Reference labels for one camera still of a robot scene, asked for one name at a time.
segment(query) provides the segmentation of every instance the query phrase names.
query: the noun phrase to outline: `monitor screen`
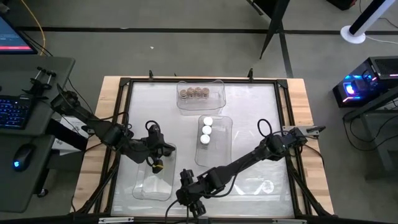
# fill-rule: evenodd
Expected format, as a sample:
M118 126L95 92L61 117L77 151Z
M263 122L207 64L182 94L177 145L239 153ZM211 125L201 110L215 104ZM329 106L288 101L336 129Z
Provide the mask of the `monitor screen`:
M0 55L36 54L37 51L0 16Z

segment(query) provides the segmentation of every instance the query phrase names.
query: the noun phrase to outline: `plastic tray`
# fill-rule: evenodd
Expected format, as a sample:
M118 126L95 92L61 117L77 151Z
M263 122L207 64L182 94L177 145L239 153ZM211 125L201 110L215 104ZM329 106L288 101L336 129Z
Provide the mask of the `plastic tray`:
M203 120L206 117L213 118L211 126L210 142L203 145L200 142ZM198 122L198 139L195 162L199 166L217 167L225 166L231 163L231 136L232 119L227 116L200 116Z
M208 96L203 92L193 95L187 94L186 98L181 96L181 91L188 89L207 88ZM204 115L218 114L226 104L225 86L221 80L215 80L209 83L177 83L177 107L182 115Z
M132 195L136 199L168 200L173 192L176 156L177 150L169 157L162 156L164 168L157 174L152 173L146 162L139 164Z

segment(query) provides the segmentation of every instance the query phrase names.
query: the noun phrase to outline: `wooden table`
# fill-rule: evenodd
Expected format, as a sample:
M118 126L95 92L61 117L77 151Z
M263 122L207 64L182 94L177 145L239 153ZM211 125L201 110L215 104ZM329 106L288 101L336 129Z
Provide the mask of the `wooden table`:
M99 118L104 118L113 115L114 106L116 102L116 96L118 94L119 81L121 77L104 77L101 93L99 94L98 104L96 108L96 115ZM214 78L214 77L179 77L184 79L189 78ZM308 102L307 92L305 91L304 80L298 78L287 79L289 85L289 95L292 104L294 120L296 126L310 126L313 125L312 115L310 110L310 105ZM123 99L125 99L127 94L127 88L123 93ZM122 100L121 111L124 108L124 100ZM285 122L289 123L287 113L285 115ZM98 144L100 141L98 138L92 137L88 142L88 147ZM309 146L312 146L319 151L318 141L309 139ZM101 169L103 166L105 146L96 147L85 154L83 165L81 167L80 176L75 190L75 196L73 199L73 204L76 209L79 209L83 204L89 199L91 194L94 192L95 188L100 181ZM333 206L331 204L328 184L326 182L325 171L323 169L322 160L315 152L311 151L307 147L303 148L302 160L305 178L307 181L307 186L311 190L312 194L321 203L323 208L333 213ZM299 199L300 209L304 213L304 205L302 200L302 194L297 188L297 195ZM106 206L106 199L108 198L108 189L104 191L103 206Z

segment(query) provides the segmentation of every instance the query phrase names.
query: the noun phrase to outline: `keyboard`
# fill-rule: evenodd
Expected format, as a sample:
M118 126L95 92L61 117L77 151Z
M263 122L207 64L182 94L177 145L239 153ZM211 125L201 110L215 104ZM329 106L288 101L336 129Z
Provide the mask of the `keyboard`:
M32 102L28 96L0 95L0 128L25 129Z

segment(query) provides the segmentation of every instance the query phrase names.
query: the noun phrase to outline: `floor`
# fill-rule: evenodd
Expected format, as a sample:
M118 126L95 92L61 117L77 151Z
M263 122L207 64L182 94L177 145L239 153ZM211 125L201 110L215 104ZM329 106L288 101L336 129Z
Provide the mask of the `floor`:
M266 29L245 0L25 0L42 26L130 27L184 29ZM362 0L362 10L371 0ZM19 1L11 2L10 20L16 26L35 26ZM398 3L383 17L398 24ZM325 0L291 0L284 16L285 30L340 30L360 15L359 1L341 11ZM371 30L398 30L380 19ZM29 32L41 42L38 32ZM292 74L287 74L279 36L259 60L264 34L176 32L46 32L47 49L56 56L73 57L74 86L95 108L105 75L303 78L317 125L325 125L320 149L325 158L335 213L344 218L396 222L396 183L365 182L364 152L353 149L344 134L340 110L331 89L369 56L397 55L398 46L366 40L351 45L339 35L285 35ZM398 35L375 35L398 42ZM69 212L78 174L56 172L49 178L53 192L33 199L23 214L0 213L0 218L61 215Z

